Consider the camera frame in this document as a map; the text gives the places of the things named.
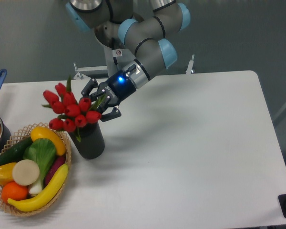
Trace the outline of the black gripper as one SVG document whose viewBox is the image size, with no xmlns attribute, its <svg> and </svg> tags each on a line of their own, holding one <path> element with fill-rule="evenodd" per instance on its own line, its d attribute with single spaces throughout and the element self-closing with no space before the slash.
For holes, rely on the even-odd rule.
<svg viewBox="0 0 286 229">
<path fill-rule="evenodd" d="M 126 71 L 120 70 L 100 84 L 95 78 L 91 78 L 82 89 L 81 95 L 82 98 L 89 98 L 92 102 L 105 95 L 96 111 L 101 114 L 100 120 L 107 122 L 122 115 L 118 105 L 134 92 L 136 88 Z"/>
</svg>

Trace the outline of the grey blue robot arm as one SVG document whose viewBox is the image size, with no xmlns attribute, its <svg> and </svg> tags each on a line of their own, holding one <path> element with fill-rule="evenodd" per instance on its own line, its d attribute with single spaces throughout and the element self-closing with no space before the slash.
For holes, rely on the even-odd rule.
<svg viewBox="0 0 286 229">
<path fill-rule="evenodd" d="M 89 83 L 83 91 L 92 101 L 101 96 L 97 111 L 103 122 L 121 116 L 118 105 L 159 72 L 177 60 L 177 52 L 167 37 L 185 29 L 191 15 L 174 0 L 152 0 L 153 16 L 144 20 L 133 10 L 131 0 L 70 0 L 66 9 L 82 30 L 94 30 L 95 37 L 109 54 L 122 51 L 123 60 L 108 58 L 109 78 Z"/>
</svg>

